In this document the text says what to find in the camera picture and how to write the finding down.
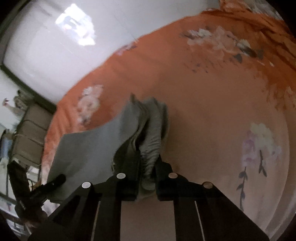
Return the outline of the metal bed frame headboard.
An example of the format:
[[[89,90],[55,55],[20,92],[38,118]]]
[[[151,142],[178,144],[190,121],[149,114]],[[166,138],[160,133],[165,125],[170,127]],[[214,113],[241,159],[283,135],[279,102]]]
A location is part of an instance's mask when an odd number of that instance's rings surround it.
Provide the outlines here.
[[[18,90],[13,98],[14,106],[25,112],[13,129],[8,160],[18,161],[29,174],[33,173],[33,168],[38,169],[39,173],[34,175],[37,179],[31,181],[36,184],[41,181],[45,138],[56,107],[22,83],[6,66],[1,65],[1,71],[17,85]]]

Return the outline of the grey knit pants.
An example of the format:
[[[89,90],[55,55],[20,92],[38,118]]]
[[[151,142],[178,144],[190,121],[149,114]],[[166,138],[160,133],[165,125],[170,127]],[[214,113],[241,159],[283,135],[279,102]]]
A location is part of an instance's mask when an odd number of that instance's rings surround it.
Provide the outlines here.
[[[47,181],[58,175],[65,183],[49,198],[61,204],[83,182],[99,184],[121,172],[125,157],[139,151],[138,198],[156,190],[152,170],[163,147],[169,126],[168,108],[155,98],[139,101],[131,95],[119,115],[89,131],[64,135],[57,147]]]

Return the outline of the orange floral bed sheet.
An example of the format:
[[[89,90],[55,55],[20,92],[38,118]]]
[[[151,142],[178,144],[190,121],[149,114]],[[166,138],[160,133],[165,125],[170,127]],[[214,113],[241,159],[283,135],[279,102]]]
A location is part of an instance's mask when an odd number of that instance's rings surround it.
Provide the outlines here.
[[[295,214],[295,37],[243,1],[178,20],[115,52],[57,104],[42,180],[68,133],[112,120],[131,94],[169,109],[163,159],[213,182],[271,240]]]

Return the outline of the white spray bottle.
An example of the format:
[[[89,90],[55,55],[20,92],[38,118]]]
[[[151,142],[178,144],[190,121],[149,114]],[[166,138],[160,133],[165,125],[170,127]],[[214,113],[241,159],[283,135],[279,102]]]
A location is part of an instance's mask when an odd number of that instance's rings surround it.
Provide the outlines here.
[[[25,114],[25,112],[22,109],[17,108],[15,106],[11,106],[9,104],[9,100],[7,98],[5,98],[3,100],[2,106],[4,106],[5,108],[7,108],[14,116],[16,116],[18,118],[22,118],[23,115]]]

